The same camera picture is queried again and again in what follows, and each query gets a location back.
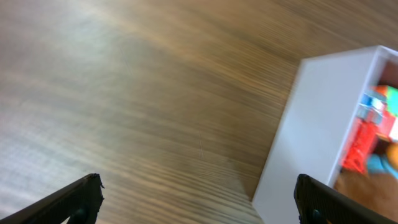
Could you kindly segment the multicolour puzzle cube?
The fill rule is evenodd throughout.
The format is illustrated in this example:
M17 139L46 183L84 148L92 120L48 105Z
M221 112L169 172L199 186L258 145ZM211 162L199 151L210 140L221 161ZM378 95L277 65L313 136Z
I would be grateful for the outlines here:
M387 85L379 85L375 90L386 97L379 133L390 141L397 142L397 89Z

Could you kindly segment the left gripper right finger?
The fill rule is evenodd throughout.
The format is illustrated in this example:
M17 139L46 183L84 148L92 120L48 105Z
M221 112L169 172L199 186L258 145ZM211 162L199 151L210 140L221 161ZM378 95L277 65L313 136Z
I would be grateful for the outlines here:
M300 174L294 189L300 224L396 224L307 174Z

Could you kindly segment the red toy fire truck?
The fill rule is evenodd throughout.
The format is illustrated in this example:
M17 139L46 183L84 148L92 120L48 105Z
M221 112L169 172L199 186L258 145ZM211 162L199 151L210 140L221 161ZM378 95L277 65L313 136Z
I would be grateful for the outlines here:
M341 162L344 169L365 173L366 160L379 132L385 105L383 94L375 90L363 94Z

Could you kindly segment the yellow duck toy blue hat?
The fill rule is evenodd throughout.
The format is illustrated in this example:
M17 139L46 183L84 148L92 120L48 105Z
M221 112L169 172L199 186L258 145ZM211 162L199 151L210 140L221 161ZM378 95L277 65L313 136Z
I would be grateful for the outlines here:
M397 179L397 143L390 144L383 154L371 154L366 168L370 174L389 174Z

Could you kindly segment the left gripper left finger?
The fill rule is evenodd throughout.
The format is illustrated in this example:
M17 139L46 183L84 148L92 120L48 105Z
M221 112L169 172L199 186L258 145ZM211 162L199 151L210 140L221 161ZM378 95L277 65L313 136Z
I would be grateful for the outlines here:
M103 203L99 174L88 174L28 207L1 219L1 224L95 224Z

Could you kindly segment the brown plush bear toy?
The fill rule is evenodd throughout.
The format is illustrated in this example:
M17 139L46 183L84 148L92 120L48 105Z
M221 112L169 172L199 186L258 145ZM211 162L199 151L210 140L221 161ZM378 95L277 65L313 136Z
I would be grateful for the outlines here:
M333 188L362 206L397 222L397 179L393 175L361 174L344 170Z

